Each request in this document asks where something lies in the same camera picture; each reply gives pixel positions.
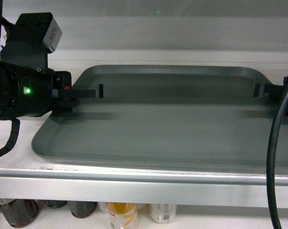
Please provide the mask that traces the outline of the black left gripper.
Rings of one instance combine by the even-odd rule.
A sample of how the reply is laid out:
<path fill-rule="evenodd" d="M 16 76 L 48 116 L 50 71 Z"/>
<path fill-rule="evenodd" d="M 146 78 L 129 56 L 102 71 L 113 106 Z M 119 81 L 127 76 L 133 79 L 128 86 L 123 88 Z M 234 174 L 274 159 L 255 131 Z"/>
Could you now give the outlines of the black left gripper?
<path fill-rule="evenodd" d="M 63 106 L 69 99 L 54 98 L 53 90 L 70 90 L 71 74 L 50 69 L 49 53 L 43 47 L 52 18 L 50 12 L 24 13 L 8 32 L 0 63 L 9 81 L 9 102 L 0 118 L 40 117 L 51 110 L 66 111 Z M 104 85 L 71 93 L 72 98 L 104 98 Z"/>

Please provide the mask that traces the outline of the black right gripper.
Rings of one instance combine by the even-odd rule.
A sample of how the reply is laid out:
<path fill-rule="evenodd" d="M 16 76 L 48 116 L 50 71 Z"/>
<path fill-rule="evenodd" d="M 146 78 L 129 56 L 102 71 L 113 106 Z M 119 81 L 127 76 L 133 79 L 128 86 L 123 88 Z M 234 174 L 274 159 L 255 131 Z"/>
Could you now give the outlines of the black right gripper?
<path fill-rule="evenodd" d="M 287 84 L 288 84 L 288 75 L 283 79 L 283 86 L 269 83 L 256 83 L 254 85 L 253 97 L 262 98 L 265 94 L 272 97 L 281 96 L 284 92 L 284 87 L 286 87 Z M 286 109 L 285 116 L 288 116 L 288 106 Z"/>

